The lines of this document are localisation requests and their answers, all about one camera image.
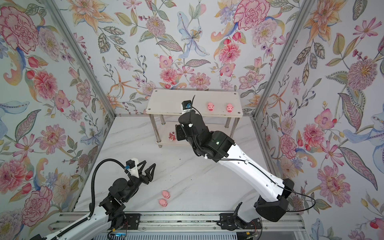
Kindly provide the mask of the pink bear with strawberry hat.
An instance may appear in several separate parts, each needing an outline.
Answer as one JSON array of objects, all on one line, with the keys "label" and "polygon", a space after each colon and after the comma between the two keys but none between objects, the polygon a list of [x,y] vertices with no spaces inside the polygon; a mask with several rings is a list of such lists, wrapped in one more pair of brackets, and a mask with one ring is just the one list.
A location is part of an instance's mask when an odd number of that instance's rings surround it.
[{"label": "pink bear with strawberry hat", "polygon": [[170,132],[169,133],[169,140],[171,142],[175,141],[176,140],[176,134],[174,132]]}]

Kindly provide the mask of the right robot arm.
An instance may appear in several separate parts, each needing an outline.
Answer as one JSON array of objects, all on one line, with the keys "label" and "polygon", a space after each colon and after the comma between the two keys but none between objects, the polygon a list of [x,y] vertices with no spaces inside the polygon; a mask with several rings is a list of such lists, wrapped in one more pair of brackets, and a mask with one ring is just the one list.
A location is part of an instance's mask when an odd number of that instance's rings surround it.
[{"label": "right robot arm", "polygon": [[221,131],[210,131],[194,110],[184,112],[176,125],[177,140],[187,141],[198,157],[213,160],[232,170],[259,194],[252,206],[239,203],[230,224],[244,228],[257,218],[278,222],[288,211],[294,183],[269,173],[252,160],[235,141]]}]

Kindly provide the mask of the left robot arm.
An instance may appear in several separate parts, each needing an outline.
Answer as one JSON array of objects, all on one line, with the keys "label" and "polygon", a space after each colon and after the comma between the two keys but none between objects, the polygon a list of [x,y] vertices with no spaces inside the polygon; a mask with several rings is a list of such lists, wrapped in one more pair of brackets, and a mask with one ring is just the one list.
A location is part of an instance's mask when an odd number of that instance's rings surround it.
[{"label": "left robot arm", "polygon": [[[99,203],[96,203],[96,176],[103,164],[115,163],[123,169],[127,178],[115,180],[108,189],[108,195]],[[109,230],[122,228],[130,222],[126,217],[126,203],[135,196],[142,184],[148,185],[154,179],[156,164],[147,169],[146,161],[138,162],[131,159],[123,165],[115,159],[105,159],[97,164],[91,178],[91,203],[90,212],[67,227],[45,237],[37,234],[33,240],[91,240],[98,234]]]}]

